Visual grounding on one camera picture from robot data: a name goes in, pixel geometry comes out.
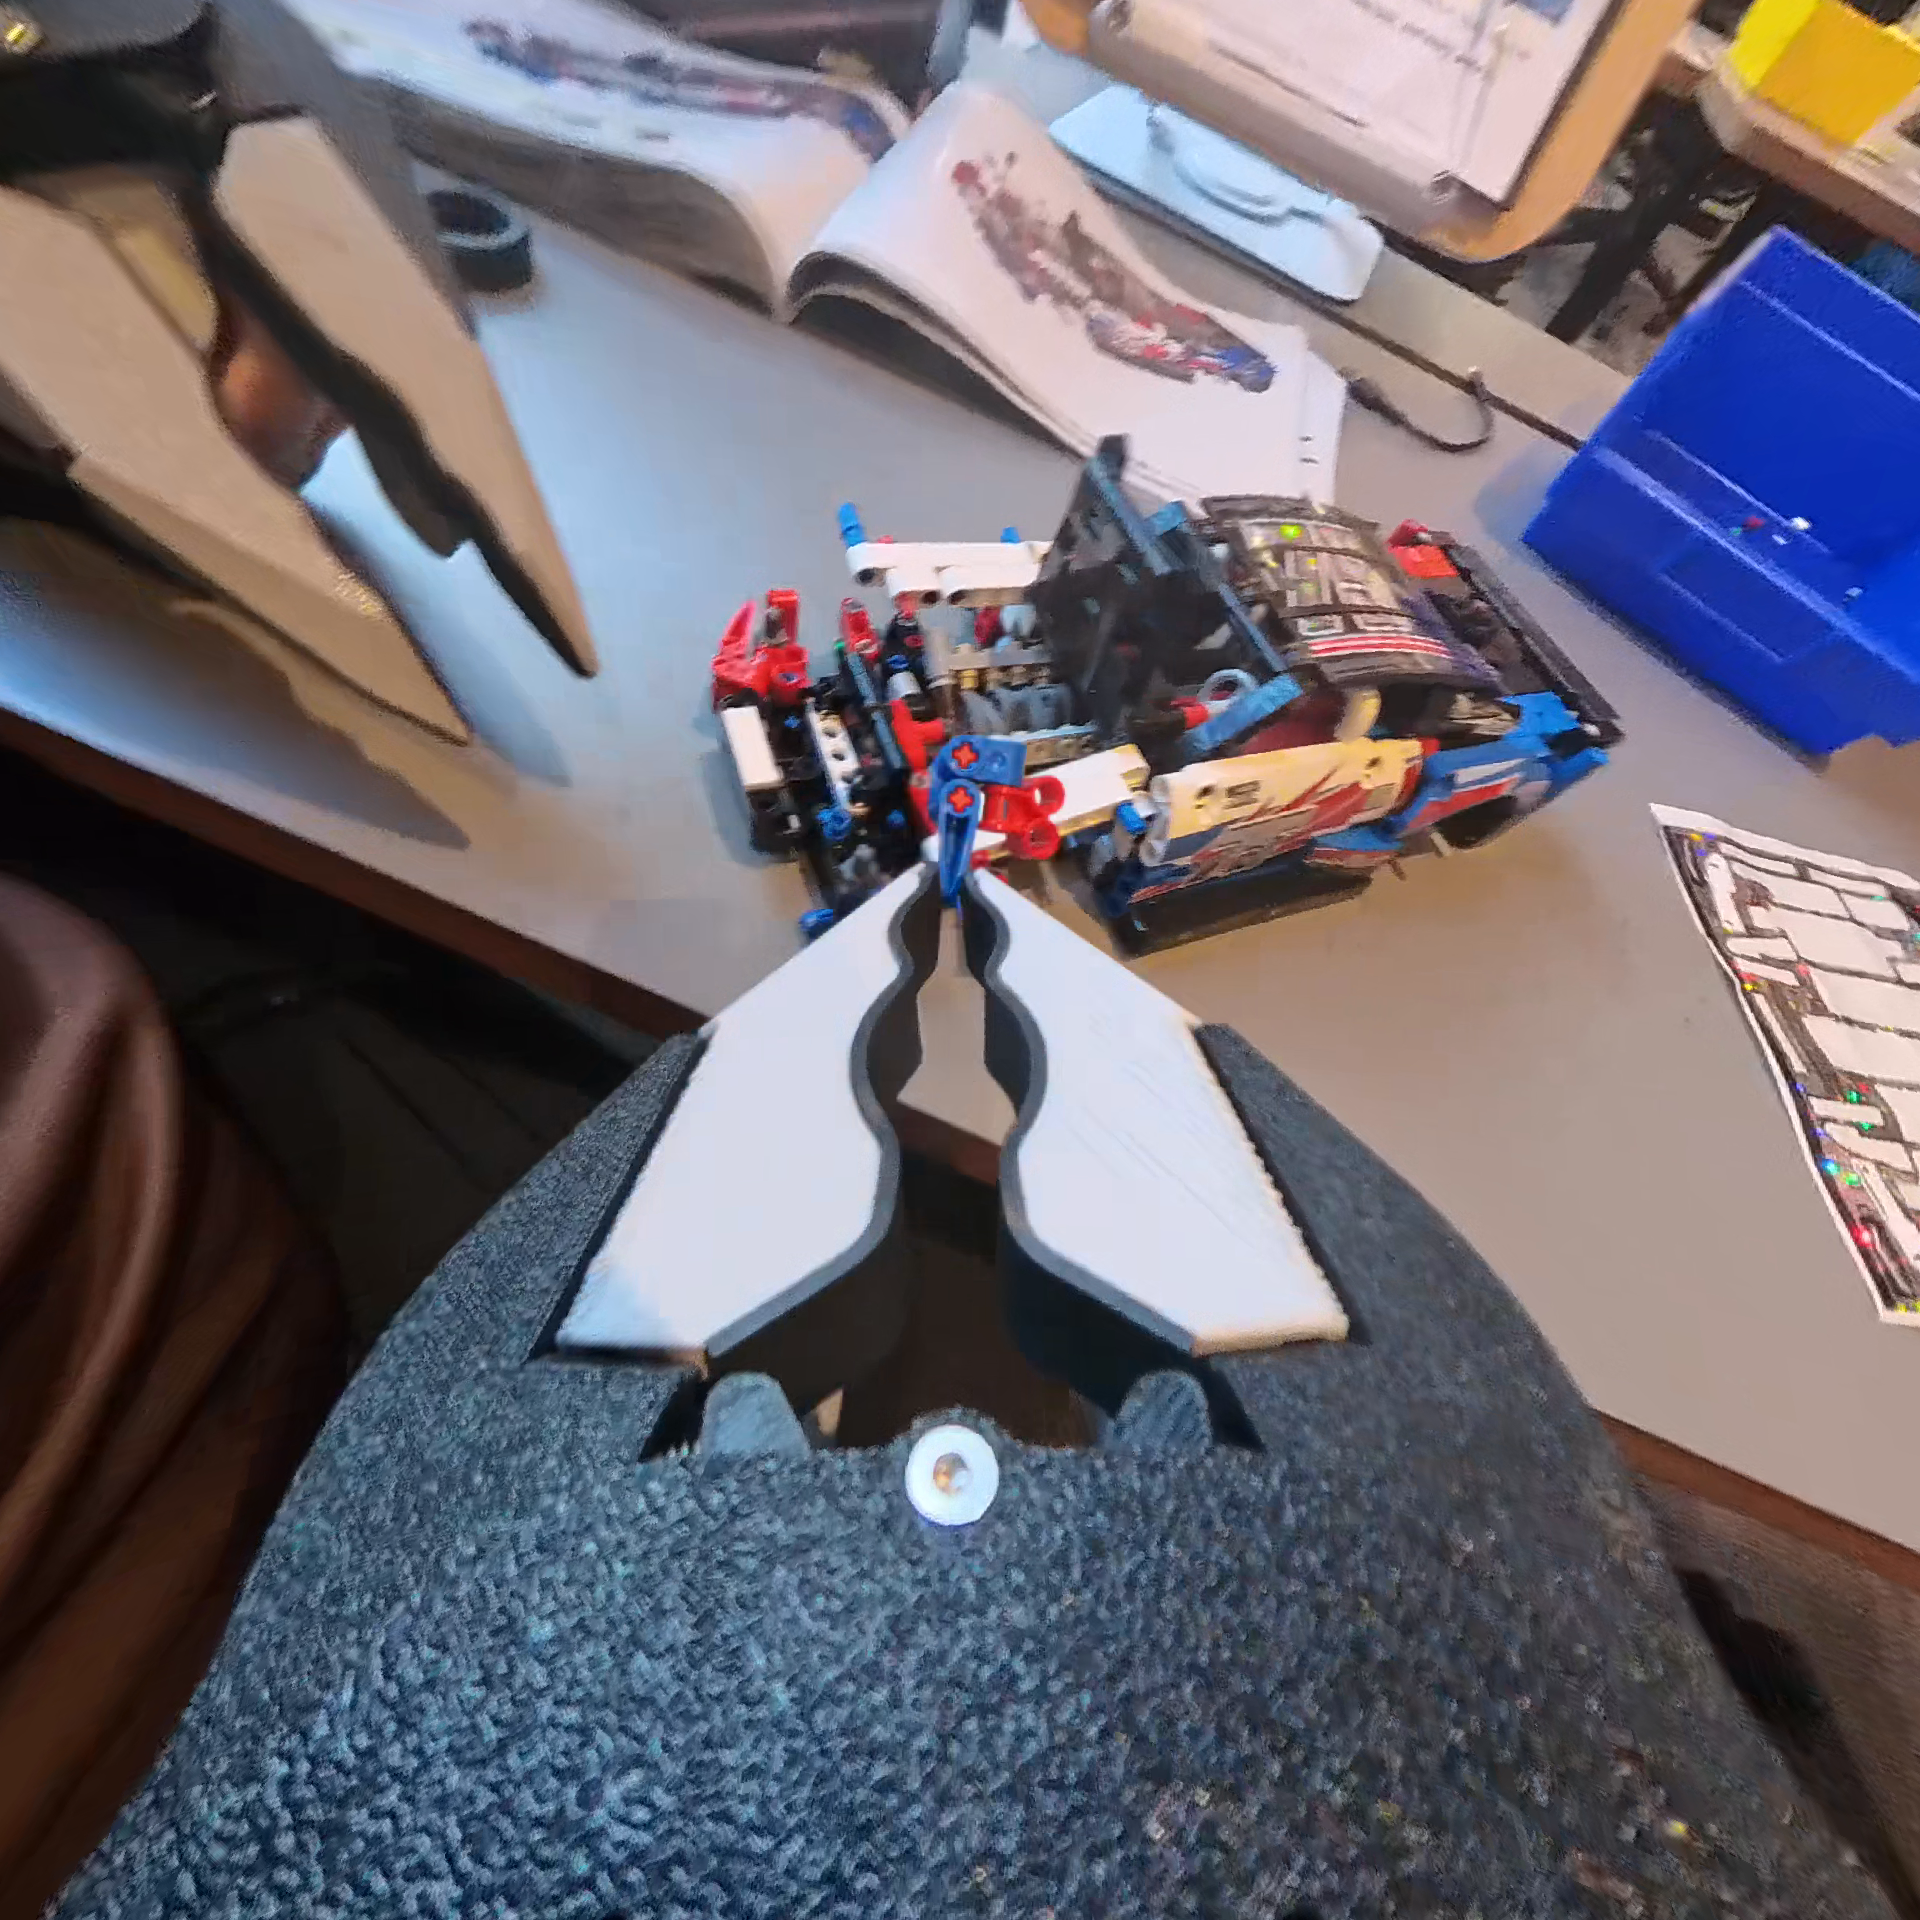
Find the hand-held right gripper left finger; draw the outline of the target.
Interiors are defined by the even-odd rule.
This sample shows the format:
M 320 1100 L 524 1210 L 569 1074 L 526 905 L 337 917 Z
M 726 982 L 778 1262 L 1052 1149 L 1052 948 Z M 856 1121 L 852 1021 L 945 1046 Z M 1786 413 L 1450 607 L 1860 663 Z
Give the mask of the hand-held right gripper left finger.
M 882 1281 L 922 1067 L 923 870 L 705 1023 L 556 1325 L 566 1355 L 800 1364 L 805 1314 Z

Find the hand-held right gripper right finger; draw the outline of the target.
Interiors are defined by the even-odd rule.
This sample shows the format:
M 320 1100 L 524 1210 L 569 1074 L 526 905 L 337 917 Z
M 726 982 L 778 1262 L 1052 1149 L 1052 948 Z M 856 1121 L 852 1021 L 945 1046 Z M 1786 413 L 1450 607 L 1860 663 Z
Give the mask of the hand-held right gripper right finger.
M 1189 1357 L 1347 1339 L 1179 1002 L 987 870 L 976 982 L 1014 1106 L 998 1193 L 1032 1266 Z

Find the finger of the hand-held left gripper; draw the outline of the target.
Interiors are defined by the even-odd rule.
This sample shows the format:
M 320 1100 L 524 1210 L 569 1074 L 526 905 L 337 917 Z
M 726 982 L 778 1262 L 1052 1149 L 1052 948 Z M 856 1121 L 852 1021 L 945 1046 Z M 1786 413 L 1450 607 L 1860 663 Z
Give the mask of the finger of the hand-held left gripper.
M 86 505 L 373 703 L 465 745 L 411 636 L 233 436 L 203 349 L 104 229 L 9 185 L 3 252 L 9 420 L 64 458 Z
M 210 181 L 209 238 L 254 311 L 360 439 L 395 515 L 472 549 L 579 677 L 600 655 L 508 403 L 462 303 L 333 137 L 298 115 L 241 123 Z

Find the small blue red brick piece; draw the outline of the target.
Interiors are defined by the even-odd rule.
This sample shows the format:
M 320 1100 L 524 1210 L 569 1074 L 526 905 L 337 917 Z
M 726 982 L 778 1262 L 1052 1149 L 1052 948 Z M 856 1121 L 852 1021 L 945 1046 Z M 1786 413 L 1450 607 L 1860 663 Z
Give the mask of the small blue red brick piece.
M 982 860 L 981 836 L 997 851 L 1045 862 L 1062 843 L 1068 794 L 1057 775 L 1026 772 L 1026 745 L 1012 737 L 956 737 L 929 767 L 929 818 L 945 905 L 958 905 L 966 875 Z

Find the brick-built toy race car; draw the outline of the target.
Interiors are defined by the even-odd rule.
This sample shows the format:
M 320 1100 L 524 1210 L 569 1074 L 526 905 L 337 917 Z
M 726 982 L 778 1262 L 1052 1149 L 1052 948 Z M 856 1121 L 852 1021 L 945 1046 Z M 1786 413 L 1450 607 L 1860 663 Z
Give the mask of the brick-built toy race car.
M 1147 511 L 1128 450 L 1097 446 L 1049 539 L 898 543 L 845 505 L 822 652 L 794 590 L 734 612 L 709 703 L 753 847 L 808 870 L 808 939 L 938 870 L 929 767 L 956 737 L 1062 780 L 1052 860 L 1131 953 L 1476 847 L 1608 765 L 1616 708 L 1469 546 L 1306 495 Z

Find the grey desk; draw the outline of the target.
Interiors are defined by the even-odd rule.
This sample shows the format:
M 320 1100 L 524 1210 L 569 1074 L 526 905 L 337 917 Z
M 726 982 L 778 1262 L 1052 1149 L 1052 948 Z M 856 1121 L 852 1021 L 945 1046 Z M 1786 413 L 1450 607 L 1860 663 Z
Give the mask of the grey desk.
M 1057 450 L 605 246 L 534 229 L 534 290 L 477 333 L 561 527 L 600 675 L 485 563 L 442 561 L 364 450 L 308 511 L 400 607 L 467 719 L 384 711 L 217 598 L 58 537 L 4 561 L 4 741 L 125 807 L 656 1034 L 705 1026 L 800 939 L 797 882 L 730 851 L 705 661 L 794 567 L 837 598 L 832 507 L 886 532 L 1058 510 Z M 1913 767 L 1812 775 L 1568 598 L 1626 671 L 1626 765 L 1478 854 L 1146 963 L 1406 1175 L 1659 1462 L 1715 1468 L 1915 1547 L 1915 1332 L 1876 1324 L 1649 813 L 1915 862 Z

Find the brown wooden desk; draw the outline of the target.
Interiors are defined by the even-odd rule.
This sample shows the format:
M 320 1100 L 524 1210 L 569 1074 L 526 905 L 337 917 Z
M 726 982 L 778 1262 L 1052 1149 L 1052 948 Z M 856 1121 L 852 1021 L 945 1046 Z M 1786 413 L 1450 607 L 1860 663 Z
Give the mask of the brown wooden desk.
M 1590 187 L 1549 229 L 1546 244 L 1586 246 L 1581 275 L 1544 325 L 1580 346 L 1633 278 L 1659 298 L 1654 327 L 1673 325 L 1717 275 L 1777 223 L 1812 220 L 1814 234 L 1853 234 L 1915 254 L 1915 100 L 1888 133 L 1842 146 L 1737 82 L 1730 44 L 1683 31 L 1626 133 L 1613 135 Z M 1686 278 L 1659 271 L 1661 236 L 1699 212 L 1715 185 L 1745 185 L 1747 202 Z

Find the person's left hand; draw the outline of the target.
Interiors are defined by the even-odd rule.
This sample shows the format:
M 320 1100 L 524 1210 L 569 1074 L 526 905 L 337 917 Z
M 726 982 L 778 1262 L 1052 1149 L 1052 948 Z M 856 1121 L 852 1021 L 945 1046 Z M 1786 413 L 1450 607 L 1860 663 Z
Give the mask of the person's left hand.
M 349 429 L 267 327 L 222 303 L 209 349 L 209 390 L 229 436 L 280 486 L 302 491 Z

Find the open instruction booklet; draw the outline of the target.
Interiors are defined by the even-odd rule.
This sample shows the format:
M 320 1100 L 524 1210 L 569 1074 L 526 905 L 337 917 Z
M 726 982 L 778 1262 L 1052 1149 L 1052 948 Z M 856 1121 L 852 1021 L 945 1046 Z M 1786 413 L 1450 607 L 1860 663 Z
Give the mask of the open instruction booklet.
M 1349 383 L 1161 275 L 1052 137 L 961 79 L 720 55 L 604 4 L 298 4 L 446 175 L 794 322 L 866 306 L 1153 500 L 1338 495 Z

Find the person's brown top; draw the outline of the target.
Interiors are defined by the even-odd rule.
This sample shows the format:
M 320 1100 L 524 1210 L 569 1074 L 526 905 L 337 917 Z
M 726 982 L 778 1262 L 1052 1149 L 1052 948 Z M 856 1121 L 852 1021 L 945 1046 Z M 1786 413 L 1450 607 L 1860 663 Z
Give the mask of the person's brown top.
M 3 1915 L 174 1733 L 347 1379 L 339 1276 L 132 953 L 3 885 Z

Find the holographic sticker sheet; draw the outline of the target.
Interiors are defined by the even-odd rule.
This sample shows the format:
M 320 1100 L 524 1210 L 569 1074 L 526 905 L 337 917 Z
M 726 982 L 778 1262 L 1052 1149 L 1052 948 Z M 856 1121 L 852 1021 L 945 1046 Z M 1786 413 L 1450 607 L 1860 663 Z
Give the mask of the holographic sticker sheet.
M 1917 879 L 1652 805 L 1882 1324 L 1917 1324 Z

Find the blue plastic bin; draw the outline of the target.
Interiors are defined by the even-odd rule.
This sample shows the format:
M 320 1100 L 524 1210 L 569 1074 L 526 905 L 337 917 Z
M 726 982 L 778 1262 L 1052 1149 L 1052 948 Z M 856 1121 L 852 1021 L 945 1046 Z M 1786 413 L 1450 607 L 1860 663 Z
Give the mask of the blue plastic bin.
M 1668 331 L 1522 537 L 1796 750 L 1915 745 L 1915 314 L 1768 234 Z

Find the printed instruction sheet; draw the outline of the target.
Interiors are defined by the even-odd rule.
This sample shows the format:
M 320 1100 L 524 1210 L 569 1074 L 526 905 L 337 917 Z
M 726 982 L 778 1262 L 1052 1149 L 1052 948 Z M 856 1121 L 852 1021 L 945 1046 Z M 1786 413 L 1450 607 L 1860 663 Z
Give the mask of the printed instruction sheet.
M 1203 4 L 1210 50 L 1417 178 L 1505 202 L 1616 4 Z

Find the brown backing board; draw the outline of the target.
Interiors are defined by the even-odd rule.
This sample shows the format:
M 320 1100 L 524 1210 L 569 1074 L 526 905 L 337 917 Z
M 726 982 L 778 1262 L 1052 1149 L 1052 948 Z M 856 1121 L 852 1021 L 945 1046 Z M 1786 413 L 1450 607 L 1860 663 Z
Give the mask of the brown backing board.
M 1091 10 L 1091 2 L 1022 4 L 1046 49 L 1078 58 L 1112 79 L 1089 60 Z M 1426 229 L 1390 231 L 1469 263 L 1514 255 L 1546 241 L 1595 178 L 1613 137 L 1626 133 L 1690 17 L 1692 4 L 1616 4 L 1509 196 L 1496 202 L 1464 187 L 1457 207 Z

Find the yellow plastic bin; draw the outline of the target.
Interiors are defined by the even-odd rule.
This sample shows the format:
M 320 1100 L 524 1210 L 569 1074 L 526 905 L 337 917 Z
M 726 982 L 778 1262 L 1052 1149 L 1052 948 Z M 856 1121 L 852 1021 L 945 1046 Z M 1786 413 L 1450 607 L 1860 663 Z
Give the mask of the yellow plastic bin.
M 1857 141 L 1917 87 L 1917 42 L 1842 2 L 1756 2 L 1725 61 L 1764 106 Z

